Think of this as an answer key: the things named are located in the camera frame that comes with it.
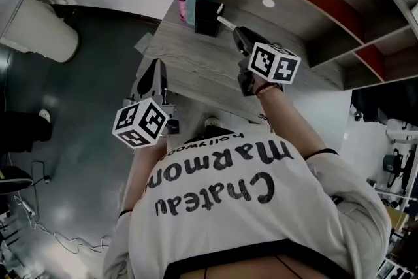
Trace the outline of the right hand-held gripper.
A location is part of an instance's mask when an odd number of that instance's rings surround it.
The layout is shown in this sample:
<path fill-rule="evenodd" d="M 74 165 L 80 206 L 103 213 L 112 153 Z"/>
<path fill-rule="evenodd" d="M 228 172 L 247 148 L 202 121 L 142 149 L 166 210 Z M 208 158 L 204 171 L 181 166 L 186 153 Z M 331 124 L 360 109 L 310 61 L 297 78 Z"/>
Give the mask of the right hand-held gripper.
<path fill-rule="evenodd" d="M 238 51 L 245 56 L 239 62 L 238 83 L 244 96 L 253 95 L 253 75 L 273 84 L 292 84 L 301 58 L 286 48 L 262 43 L 262 37 L 242 26 L 233 30 Z"/>

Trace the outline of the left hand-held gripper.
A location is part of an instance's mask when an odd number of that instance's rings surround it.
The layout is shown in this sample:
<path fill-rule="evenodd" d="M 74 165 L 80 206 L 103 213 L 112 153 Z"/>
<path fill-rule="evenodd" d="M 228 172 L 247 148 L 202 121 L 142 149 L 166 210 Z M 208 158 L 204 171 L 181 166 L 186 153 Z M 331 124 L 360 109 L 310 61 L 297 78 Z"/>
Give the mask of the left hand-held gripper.
<path fill-rule="evenodd" d="M 137 84 L 140 97 L 148 97 L 117 111 L 112 134 L 132 149 L 157 144 L 164 135 L 180 132 L 174 118 L 175 106 L 165 101 L 168 88 L 167 70 L 160 59 L 154 59 Z"/>

